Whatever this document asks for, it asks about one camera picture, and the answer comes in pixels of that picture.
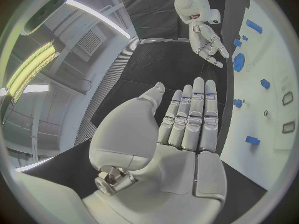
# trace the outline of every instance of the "blue knob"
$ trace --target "blue knob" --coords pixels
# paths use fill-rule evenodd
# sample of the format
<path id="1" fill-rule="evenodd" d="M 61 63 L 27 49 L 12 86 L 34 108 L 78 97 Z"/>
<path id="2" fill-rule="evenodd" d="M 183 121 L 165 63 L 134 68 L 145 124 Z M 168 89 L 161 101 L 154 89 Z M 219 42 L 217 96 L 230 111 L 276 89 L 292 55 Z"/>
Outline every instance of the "blue knob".
<path id="1" fill-rule="evenodd" d="M 265 87 L 266 89 L 269 89 L 270 88 L 270 82 L 269 81 L 266 81 L 265 79 L 262 79 L 261 80 L 261 85 L 263 87 Z"/>
<path id="2" fill-rule="evenodd" d="M 251 137 L 251 136 L 247 136 L 245 142 L 250 143 L 250 144 L 254 144 L 254 145 L 259 145 L 260 144 L 260 141 L 257 138 L 254 138 L 254 137 Z"/>
<path id="3" fill-rule="evenodd" d="M 263 28 L 258 26 L 256 23 L 254 23 L 253 21 L 247 20 L 246 21 L 246 25 L 251 27 L 252 29 L 256 30 L 259 34 L 261 34 L 263 32 Z"/>
<path id="4" fill-rule="evenodd" d="M 235 71 L 241 71 L 245 63 L 245 56 L 239 53 L 234 58 L 234 69 Z"/>
<path id="5" fill-rule="evenodd" d="M 234 45 L 235 45 L 235 46 L 241 46 L 241 45 L 242 45 L 242 42 L 239 41 L 238 39 L 235 39 L 235 41 L 234 41 Z"/>
<path id="6" fill-rule="evenodd" d="M 241 100 L 234 100 L 234 105 L 237 108 L 241 108 L 242 107 L 243 102 Z"/>

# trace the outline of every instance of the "cable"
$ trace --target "cable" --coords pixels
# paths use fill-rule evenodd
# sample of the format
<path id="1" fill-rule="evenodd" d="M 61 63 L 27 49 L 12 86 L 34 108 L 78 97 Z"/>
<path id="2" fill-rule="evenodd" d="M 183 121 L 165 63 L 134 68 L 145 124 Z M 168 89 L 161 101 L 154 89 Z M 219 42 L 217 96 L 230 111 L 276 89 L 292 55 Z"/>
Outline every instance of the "cable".
<path id="1" fill-rule="evenodd" d="M 13 104 L 13 102 L 10 102 L 10 103 L 12 104 L 12 109 L 11 109 L 10 113 L 8 114 L 8 116 L 6 117 L 5 121 L 4 121 L 3 124 L 2 124 L 2 129 L 3 129 L 3 130 L 4 130 L 6 121 L 7 121 L 8 117 L 11 115 L 11 113 L 12 113 L 12 111 L 13 111 L 13 108 L 14 108 L 14 104 Z"/>
<path id="2" fill-rule="evenodd" d="M 74 77 L 77 77 L 78 79 L 83 80 L 83 81 L 87 81 L 87 82 L 89 83 L 89 86 L 90 86 L 90 87 L 89 87 L 89 89 L 86 90 L 86 91 L 89 91 L 89 90 L 91 89 L 92 85 L 91 85 L 91 81 L 90 81 L 90 80 L 80 78 L 79 76 L 77 76 L 77 75 L 75 75 L 74 73 L 70 72 L 68 69 L 65 69 L 65 70 L 66 70 L 67 73 L 73 75 Z"/>

